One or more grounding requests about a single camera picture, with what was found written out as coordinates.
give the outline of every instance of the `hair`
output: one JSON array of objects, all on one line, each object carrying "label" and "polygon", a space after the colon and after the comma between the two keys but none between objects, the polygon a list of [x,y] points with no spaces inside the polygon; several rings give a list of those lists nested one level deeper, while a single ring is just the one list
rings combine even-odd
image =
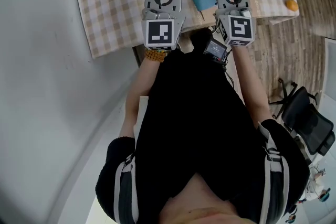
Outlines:
[{"label": "hair", "polygon": [[293,216],[293,218],[292,219],[288,219],[286,222],[293,223],[296,220],[296,215],[291,215],[291,216]]}]

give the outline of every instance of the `beaded bracelet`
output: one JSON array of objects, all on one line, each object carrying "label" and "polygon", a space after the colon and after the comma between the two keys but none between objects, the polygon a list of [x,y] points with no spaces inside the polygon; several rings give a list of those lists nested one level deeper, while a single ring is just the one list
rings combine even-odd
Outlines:
[{"label": "beaded bracelet", "polygon": [[148,50],[145,51],[145,57],[151,61],[163,62],[164,57],[167,56],[165,50]]}]

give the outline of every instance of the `wooden floor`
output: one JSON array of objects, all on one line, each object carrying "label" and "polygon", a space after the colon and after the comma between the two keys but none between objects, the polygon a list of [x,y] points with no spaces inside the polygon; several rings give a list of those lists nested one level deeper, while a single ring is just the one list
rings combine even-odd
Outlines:
[{"label": "wooden floor", "polygon": [[315,94],[322,90],[324,38],[336,39],[336,0],[297,0],[300,16],[271,25],[257,20],[256,40],[248,48],[270,100],[279,98],[278,78]]}]

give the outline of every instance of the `black shirt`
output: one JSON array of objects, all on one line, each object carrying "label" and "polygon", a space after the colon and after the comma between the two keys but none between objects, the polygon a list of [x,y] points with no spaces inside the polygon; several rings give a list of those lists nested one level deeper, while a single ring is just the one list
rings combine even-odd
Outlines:
[{"label": "black shirt", "polygon": [[[300,198],[309,177],[305,159],[276,121],[262,125],[289,165],[286,212]],[[242,218],[259,222],[264,194],[265,139],[222,67],[203,55],[174,51],[160,65],[135,149],[138,223],[157,223],[163,206],[195,173]],[[113,215],[114,175],[134,152],[133,138],[111,142],[96,186],[99,203]]]}]

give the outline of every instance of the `person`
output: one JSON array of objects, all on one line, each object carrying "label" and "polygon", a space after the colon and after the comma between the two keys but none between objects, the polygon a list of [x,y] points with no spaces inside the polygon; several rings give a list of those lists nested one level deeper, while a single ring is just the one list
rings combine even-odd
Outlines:
[{"label": "person", "polygon": [[294,221],[296,220],[296,215],[289,215],[288,219],[285,221],[285,223],[294,223]]},{"label": "person", "polygon": [[[141,63],[119,138],[108,147],[96,185],[97,199],[113,220],[117,204],[133,209],[133,200],[130,205],[114,198],[116,170],[133,155],[136,223],[259,223],[267,156],[261,128],[269,131],[288,163],[285,213],[299,200],[309,177],[306,161],[272,118],[247,48],[232,48],[244,104],[223,67],[203,54],[211,36],[202,29],[191,36],[192,52],[174,50],[162,63],[154,58]],[[148,96],[145,107],[143,96]],[[139,114],[144,114],[140,131]]]},{"label": "person", "polygon": [[322,176],[325,175],[325,170],[318,170],[313,167],[311,169],[310,178],[308,184],[303,192],[300,202],[312,201],[319,199],[321,202],[328,200],[331,188],[325,189],[322,181]]}]

